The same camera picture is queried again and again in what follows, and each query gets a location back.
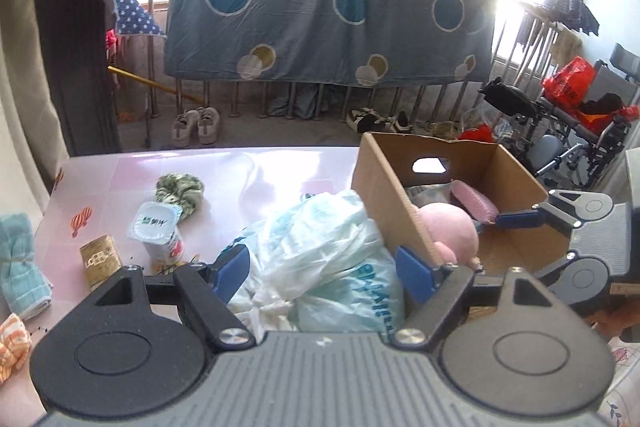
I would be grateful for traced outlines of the green white scrunchie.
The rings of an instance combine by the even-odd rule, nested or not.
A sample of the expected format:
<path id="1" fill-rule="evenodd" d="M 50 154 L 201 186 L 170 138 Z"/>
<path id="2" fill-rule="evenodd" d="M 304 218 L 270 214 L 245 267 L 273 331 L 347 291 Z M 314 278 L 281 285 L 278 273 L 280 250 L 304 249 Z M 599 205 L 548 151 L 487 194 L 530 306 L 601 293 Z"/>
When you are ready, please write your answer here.
<path id="1" fill-rule="evenodd" d="M 162 204 L 179 207 L 179 220 L 183 221 L 201 206 L 204 190 L 204 183 L 192 174 L 167 173 L 157 179 L 154 199 Z"/>

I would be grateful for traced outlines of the gold tissue pack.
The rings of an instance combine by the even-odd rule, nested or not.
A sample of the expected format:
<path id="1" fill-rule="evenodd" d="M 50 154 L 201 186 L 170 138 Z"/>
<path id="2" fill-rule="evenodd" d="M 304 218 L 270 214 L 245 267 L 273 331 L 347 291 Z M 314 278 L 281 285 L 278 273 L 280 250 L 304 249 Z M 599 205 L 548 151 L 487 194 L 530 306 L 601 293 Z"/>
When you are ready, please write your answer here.
<path id="1" fill-rule="evenodd" d="M 104 234 L 79 248 L 85 276 L 93 291 L 116 273 L 122 262 L 110 234 Z"/>

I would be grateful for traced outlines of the pink plush toy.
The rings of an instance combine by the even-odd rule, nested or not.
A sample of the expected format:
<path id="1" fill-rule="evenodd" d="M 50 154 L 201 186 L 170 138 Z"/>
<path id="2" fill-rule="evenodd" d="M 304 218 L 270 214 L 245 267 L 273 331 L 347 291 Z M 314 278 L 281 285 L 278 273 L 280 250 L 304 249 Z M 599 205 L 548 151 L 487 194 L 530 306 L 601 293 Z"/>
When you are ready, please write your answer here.
<path id="1" fill-rule="evenodd" d="M 480 266 L 478 233 L 463 209 L 448 202 L 431 202 L 418 209 L 418 216 L 442 262 L 472 269 Z"/>

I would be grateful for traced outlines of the black white shoes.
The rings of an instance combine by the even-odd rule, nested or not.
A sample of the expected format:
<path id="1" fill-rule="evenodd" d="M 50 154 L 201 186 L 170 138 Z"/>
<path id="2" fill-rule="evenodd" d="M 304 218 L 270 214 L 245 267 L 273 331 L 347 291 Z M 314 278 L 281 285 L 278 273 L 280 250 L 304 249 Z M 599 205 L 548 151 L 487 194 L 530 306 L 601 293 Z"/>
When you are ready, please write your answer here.
<path id="1" fill-rule="evenodd" d="M 392 117 L 383 117 L 371 107 L 349 109 L 346 124 L 358 134 L 367 132 L 407 134 L 412 130 L 405 112 Z"/>

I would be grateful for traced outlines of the brown cardboard box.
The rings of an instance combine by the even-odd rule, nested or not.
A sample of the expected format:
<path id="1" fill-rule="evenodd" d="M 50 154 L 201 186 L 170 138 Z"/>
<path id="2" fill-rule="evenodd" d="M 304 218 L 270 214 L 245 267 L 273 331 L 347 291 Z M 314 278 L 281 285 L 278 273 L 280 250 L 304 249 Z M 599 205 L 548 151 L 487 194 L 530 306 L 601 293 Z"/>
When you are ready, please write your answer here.
<path id="1" fill-rule="evenodd" d="M 458 262 L 502 274 L 535 272 L 568 251 L 550 225 L 501 230 L 499 213 L 529 210 L 546 190 L 502 146 L 412 134 L 363 135 L 352 189 L 391 254 L 406 247 L 432 267 Z"/>

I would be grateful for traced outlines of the white yogurt cup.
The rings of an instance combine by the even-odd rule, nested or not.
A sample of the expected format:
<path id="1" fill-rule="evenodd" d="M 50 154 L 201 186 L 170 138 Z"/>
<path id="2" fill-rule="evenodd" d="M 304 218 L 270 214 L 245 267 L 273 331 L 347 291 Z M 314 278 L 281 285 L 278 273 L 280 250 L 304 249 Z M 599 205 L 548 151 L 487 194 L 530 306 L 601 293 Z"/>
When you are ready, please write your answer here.
<path id="1" fill-rule="evenodd" d="M 157 265 L 174 265 L 183 254 L 178 229 L 182 209 L 164 202 L 144 202 L 130 222 L 127 235 L 140 242 Z"/>

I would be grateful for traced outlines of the orange checked cloth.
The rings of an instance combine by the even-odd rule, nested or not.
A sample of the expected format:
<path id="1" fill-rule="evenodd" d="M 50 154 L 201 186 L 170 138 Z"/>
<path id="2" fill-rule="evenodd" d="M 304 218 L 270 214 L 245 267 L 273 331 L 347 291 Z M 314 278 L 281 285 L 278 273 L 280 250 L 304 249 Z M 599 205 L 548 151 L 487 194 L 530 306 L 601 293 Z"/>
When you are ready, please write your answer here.
<path id="1" fill-rule="evenodd" d="M 32 350 L 32 336 L 21 317 L 11 313 L 0 327 L 0 384 L 26 363 Z"/>

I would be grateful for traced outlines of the right white sneaker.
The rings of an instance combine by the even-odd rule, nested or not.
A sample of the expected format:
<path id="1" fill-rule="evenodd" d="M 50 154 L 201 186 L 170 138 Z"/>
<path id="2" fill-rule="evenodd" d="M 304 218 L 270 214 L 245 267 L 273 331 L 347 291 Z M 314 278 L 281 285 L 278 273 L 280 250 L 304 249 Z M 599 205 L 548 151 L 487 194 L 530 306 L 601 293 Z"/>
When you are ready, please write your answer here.
<path id="1" fill-rule="evenodd" d="M 221 117 L 216 108 L 207 106 L 198 109 L 198 141 L 212 145 L 218 139 Z"/>

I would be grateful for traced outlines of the teal folded towel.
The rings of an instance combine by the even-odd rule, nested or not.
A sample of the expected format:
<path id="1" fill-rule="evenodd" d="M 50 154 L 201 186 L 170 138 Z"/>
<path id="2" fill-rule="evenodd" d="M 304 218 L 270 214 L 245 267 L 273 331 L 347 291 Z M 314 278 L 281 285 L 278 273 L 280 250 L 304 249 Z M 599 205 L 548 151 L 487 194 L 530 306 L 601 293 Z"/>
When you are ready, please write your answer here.
<path id="1" fill-rule="evenodd" d="M 35 237 L 26 213 L 1 217 L 1 295 L 24 322 L 50 306 L 52 285 L 35 262 Z"/>

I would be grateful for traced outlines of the black wheelchair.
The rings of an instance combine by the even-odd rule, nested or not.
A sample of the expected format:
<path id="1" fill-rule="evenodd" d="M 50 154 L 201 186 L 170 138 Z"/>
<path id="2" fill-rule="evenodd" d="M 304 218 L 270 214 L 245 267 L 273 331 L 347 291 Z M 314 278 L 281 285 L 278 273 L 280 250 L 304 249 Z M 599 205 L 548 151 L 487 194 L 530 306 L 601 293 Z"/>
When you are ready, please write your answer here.
<path id="1" fill-rule="evenodd" d="M 524 127 L 506 140 L 508 149 L 548 187 L 561 178 L 578 188 L 596 185 L 639 120 L 638 55 L 616 44 L 608 61 L 591 65 L 596 77 L 573 109 L 555 106 L 542 90 L 533 100 L 501 78 L 480 90 L 485 102 Z"/>

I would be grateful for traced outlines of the pink sponge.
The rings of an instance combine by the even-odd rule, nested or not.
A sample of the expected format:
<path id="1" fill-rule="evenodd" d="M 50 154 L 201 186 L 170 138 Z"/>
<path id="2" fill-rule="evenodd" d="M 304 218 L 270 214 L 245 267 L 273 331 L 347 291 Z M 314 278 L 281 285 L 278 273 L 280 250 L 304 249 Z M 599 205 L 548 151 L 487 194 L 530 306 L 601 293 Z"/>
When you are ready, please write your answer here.
<path id="1" fill-rule="evenodd" d="M 498 217 L 497 206 L 471 185 L 461 180 L 452 180 L 450 193 L 473 219 L 483 225 L 492 225 Z"/>

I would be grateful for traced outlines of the red plastic bag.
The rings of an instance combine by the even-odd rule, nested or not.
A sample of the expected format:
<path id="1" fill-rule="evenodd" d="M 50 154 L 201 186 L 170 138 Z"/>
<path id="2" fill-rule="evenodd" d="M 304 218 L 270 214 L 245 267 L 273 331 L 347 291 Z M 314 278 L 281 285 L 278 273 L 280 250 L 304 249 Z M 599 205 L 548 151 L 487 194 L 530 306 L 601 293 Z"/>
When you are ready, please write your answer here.
<path id="1" fill-rule="evenodd" d="M 575 56 L 542 82 L 542 96 L 555 106 L 573 109 L 582 103 L 594 77 L 593 66 L 581 56 Z"/>

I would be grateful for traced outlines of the blue star-patterned cloth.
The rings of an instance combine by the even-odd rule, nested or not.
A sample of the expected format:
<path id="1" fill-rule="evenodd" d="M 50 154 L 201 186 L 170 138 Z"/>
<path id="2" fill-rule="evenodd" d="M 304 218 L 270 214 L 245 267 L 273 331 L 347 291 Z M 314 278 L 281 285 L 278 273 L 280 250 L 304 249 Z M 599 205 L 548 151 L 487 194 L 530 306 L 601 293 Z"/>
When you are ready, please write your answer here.
<path id="1" fill-rule="evenodd" d="M 162 28 L 138 0 L 113 0 L 115 5 L 115 35 L 117 37 L 152 36 L 163 38 Z"/>

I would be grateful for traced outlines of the white plastic bag bundle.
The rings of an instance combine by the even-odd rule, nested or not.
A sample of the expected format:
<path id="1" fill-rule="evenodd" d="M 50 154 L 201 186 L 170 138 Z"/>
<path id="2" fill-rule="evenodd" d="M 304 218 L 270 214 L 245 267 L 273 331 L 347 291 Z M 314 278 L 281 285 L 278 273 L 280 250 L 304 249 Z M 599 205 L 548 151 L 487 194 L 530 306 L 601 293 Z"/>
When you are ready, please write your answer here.
<path id="1" fill-rule="evenodd" d="M 235 244 L 250 253 L 250 273 L 229 307 L 257 339 L 271 331 L 390 337 L 405 321 L 395 259 L 355 191 L 309 196 L 245 228 Z"/>

